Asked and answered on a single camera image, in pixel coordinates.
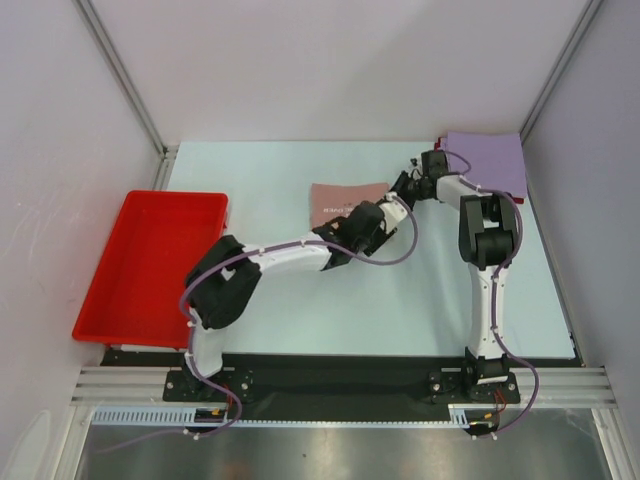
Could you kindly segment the pink t shirt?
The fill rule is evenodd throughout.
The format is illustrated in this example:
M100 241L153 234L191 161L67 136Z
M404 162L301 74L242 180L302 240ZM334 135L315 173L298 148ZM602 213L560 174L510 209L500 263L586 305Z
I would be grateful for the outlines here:
M336 217L348 217L363 201L377 202L388 183L341 186L314 183L310 188L310 226L319 227Z

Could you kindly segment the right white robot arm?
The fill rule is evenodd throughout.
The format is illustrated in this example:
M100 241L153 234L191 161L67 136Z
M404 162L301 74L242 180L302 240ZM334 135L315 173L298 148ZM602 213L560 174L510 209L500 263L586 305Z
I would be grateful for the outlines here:
M522 243L522 218L509 194L482 188L460 174L437 179L402 172L391 191L411 207L436 199L459 214L458 249L471 278L472 322L460 390L484 401L509 381L503 336L504 290Z

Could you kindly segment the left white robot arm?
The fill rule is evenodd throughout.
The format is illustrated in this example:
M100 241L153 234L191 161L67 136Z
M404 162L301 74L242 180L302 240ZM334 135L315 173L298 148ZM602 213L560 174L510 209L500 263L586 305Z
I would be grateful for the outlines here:
M190 330L185 388L199 400L213 398L220 388L226 331L246 310L260 281L276 274L321 272L352 260L377 266L394 260L371 256L410 215L398 196L364 201L347 217L336 217L297 240L250 246L233 235L221 237L185 279L179 308Z

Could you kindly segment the red plastic bin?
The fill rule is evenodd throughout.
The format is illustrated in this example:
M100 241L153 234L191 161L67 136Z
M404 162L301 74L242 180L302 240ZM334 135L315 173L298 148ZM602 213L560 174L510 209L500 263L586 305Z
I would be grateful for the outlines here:
M179 311L187 274L222 235L223 193L129 192L80 310L72 337L105 346L183 349Z

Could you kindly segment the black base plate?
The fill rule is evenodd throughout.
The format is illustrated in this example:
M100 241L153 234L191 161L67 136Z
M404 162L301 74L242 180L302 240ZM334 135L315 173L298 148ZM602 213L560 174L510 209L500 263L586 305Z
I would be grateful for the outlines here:
M460 390L460 357L357 357L226 354L212 381L202 384L178 353L108 350L102 366L170 367L164 405L219 408L249 420L442 420L445 409L525 403L541 368L573 368L576 359L509 361L509 381L469 398Z

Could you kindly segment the aluminium frame rail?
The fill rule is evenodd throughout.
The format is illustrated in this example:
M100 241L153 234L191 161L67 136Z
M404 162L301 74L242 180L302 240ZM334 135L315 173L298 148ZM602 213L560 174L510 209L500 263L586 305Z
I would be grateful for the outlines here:
M160 406L170 367L84 367L71 396L76 405ZM615 408L603 368L541 368L536 408Z

